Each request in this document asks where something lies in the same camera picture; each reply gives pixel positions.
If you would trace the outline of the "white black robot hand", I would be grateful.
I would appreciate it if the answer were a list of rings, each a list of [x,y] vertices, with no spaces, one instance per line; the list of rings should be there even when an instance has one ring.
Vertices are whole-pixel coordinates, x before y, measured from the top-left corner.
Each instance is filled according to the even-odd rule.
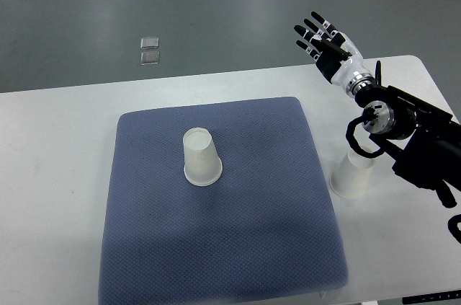
[[[304,25],[295,25],[300,36],[296,41],[315,62],[315,66],[330,83],[345,91],[350,97],[375,81],[372,73],[364,67],[364,59],[356,45],[343,32],[336,29],[317,12]]]

